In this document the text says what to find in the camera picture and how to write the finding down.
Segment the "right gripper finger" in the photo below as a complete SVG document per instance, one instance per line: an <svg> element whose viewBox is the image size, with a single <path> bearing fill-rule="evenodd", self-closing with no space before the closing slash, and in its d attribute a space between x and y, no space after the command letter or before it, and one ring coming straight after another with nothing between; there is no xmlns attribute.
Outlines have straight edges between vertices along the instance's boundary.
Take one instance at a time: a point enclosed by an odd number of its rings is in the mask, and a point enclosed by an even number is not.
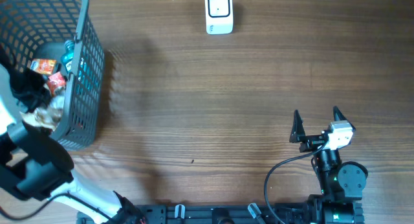
<svg viewBox="0 0 414 224"><path fill-rule="evenodd" d="M303 120L298 110L294 111L294 118L292 123L292 130L289 137L290 143L298 143L305 141L305 130L303 127Z"/></svg>
<svg viewBox="0 0 414 224"><path fill-rule="evenodd" d="M355 132L356 128L355 126L343 115L343 113L340 111L338 106L334 106L333 109L333 117L335 121L347 121L348 124L352 127L352 131Z"/></svg>

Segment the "beige snack pouch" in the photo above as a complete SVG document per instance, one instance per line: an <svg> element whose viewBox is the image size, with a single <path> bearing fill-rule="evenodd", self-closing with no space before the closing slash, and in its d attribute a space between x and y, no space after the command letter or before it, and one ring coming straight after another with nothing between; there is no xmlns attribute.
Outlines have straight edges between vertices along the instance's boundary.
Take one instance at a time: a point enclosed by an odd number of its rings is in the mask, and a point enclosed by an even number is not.
<svg viewBox="0 0 414 224"><path fill-rule="evenodd" d="M34 127L42 127L55 131L63 116L65 102L64 95L58 95L51 99L47 107L37 107L32 113L20 112L23 120Z"/></svg>

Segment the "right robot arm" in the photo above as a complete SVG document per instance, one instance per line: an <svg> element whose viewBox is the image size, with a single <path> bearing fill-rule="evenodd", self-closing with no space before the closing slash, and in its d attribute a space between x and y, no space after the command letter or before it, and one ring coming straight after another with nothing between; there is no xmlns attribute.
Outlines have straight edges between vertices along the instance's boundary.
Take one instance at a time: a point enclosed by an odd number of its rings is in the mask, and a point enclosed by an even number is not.
<svg viewBox="0 0 414 224"><path fill-rule="evenodd" d="M350 145L356 128L338 107L334 120L319 135L307 135L299 111L295 110L289 142L299 143L301 153L311 153L311 165L320 184L320 195L310 195L304 204L304 223L364 223L363 189L367 183L365 166L343 162L339 150Z"/></svg>

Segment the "red small packet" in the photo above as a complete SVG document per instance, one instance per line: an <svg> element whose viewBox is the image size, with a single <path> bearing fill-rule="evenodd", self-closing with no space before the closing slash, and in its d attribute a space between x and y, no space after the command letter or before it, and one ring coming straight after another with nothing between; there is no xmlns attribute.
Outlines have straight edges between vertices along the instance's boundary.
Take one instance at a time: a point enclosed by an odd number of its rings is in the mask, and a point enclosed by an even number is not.
<svg viewBox="0 0 414 224"><path fill-rule="evenodd" d="M66 88L65 77L60 72L57 72L48 77L47 86L51 95L56 96Z"/></svg>

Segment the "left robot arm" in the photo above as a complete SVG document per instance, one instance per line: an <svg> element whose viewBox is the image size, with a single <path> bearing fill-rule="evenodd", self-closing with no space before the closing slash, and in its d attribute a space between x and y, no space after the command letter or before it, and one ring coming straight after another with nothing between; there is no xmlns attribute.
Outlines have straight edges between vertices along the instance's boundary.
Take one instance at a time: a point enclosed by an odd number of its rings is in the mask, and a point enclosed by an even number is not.
<svg viewBox="0 0 414 224"><path fill-rule="evenodd" d="M94 223L145 223L126 197L100 188L79 174L68 152L27 124L12 95L10 75L1 68L1 188L15 198L59 202Z"/></svg>

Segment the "orange small box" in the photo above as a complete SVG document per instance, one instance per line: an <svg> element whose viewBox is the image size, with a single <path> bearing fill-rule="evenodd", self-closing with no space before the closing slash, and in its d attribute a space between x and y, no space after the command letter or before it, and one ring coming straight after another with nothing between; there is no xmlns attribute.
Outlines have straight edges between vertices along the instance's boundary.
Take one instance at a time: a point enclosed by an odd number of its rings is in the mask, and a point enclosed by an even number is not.
<svg viewBox="0 0 414 224"><path fill-rule="evenodd" d="M33 59L30 69L39 74L50 76L57 71L58 62L52 59Z"/></svg>

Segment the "blue mouthwash bottle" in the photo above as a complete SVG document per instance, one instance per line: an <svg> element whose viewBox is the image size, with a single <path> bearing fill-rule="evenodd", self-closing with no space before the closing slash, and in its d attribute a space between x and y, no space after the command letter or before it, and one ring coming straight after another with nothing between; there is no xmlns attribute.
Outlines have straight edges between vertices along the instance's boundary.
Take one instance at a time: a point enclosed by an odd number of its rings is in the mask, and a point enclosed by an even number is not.
<svg viewBox="0 0 414 224"><path fill-rule="evenodd" d="M67 40L64 43L65 53L61 56L61 62L66 72L66 79L69 79L69 75L72 72L72 60L74 57L75 42L73 40ZM89 70L88 65L84 57L80 58L80 67L86 73Z"/></svg>

